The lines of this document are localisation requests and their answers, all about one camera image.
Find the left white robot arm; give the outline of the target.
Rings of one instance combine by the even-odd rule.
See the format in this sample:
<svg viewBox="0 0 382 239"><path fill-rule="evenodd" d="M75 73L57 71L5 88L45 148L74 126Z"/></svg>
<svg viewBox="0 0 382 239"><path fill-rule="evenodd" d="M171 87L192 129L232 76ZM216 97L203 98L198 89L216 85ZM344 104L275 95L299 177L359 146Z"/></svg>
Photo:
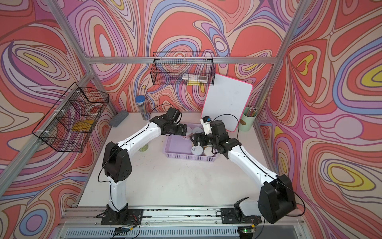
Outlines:
<svg viewBox="0 0 382 239"><path fill-rule="evenodd" d="M105 146L102 171L110 186L109 201L106 210L100 216L102 225L133 225L140 221L130 213L126 198L127 181L133 168L131 159L139 149L162 135L185 136L187 125L180 123L182 113L168 108L163 115L153 117L146 126L132 136L118 142L109 142Z"/></svg>

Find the purple plastic basket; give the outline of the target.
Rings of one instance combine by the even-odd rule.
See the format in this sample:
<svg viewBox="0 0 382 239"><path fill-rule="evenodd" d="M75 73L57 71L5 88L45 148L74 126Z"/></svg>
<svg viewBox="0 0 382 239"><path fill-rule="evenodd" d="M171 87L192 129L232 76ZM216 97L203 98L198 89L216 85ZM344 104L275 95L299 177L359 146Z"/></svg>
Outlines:
<svg viewBox="0 0 382 239"><path fill-rule="evenodd" d="M187 123L187 126L192 129L195 127L202 127L200 124L196 123ZM204 155L193 155L191 153L191 148L193 147L192 141L183 139L183 136L179 135L170 135L167 138L163 152L168 158L175 159L185 159L185 160L194 160L194 161L206 161L214 162L217 159L217 155L214 157L207 157Z"/></svg>

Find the small can green label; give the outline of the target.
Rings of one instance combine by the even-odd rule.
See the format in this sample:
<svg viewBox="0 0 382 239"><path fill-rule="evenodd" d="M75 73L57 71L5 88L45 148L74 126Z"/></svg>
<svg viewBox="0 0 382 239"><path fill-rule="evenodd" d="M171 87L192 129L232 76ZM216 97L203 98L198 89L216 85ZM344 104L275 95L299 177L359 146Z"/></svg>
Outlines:
<svg viewBox="0 0 382 239"><path fill-rule="evenodd" d="M143 147L139 149L139 152L145 152L149 148L148 144L145 144Z"/></svg>

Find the small can frosted lid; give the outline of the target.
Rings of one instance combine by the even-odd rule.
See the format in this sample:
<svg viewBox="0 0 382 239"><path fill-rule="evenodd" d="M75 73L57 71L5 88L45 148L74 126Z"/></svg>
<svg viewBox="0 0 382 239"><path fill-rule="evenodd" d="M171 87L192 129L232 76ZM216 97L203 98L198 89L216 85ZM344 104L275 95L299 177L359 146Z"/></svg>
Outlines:
<svg viewBox="0 0 382 239"><path fill-rule="evenodd" d="M204 155L207 156L207 157L214 157L215 154L213 152L213 148L212 147L204 148Z"/></svg>

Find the small can orange label front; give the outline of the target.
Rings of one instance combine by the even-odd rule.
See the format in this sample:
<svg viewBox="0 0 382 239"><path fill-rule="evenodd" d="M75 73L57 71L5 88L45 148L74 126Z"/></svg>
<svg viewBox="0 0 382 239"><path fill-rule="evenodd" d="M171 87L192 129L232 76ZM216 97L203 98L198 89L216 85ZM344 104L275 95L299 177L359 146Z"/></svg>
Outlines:
<svg viewBox="0 0 382 239"><path fill-rule="evenodd" d="M204 133L204 130L201 127L195 127L192 130L192 134L196 134L196 133Z"/></svg>

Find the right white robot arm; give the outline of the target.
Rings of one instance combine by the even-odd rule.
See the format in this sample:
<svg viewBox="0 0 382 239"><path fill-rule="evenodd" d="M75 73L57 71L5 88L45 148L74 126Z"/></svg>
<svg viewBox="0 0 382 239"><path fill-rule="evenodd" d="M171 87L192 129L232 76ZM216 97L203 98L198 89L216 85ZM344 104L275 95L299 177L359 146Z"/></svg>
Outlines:
<svg viewBox="0 0 382 239"><path fill-rule="evenodd" d="M212 152L222 154L226 159L239 166L256 183L259 190L257 199L249 197L238 200L233 212L227 214L239 223L245 223L252 217L263 217L274 224L283 217L292 217L297 209L295 193L288 176L277 175L256 160L242 146L242 143L229 137L227 133L213 136L196 133L191 136L194 146L210 146Z"/></svg>

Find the small can pink label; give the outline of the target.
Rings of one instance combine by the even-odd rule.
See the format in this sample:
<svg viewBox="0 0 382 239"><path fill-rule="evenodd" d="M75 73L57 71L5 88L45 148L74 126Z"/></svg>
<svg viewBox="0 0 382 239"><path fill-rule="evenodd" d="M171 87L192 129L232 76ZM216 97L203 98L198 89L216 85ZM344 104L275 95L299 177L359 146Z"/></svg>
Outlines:
<svg viewBox="0 0 382 239"><path fill-rule="evenodd" d="M193 146L191 148L191 153L193 155L202 155L203 152L204 152L204 149L201 146L199 146L199 145L198 146Z"/></svg>

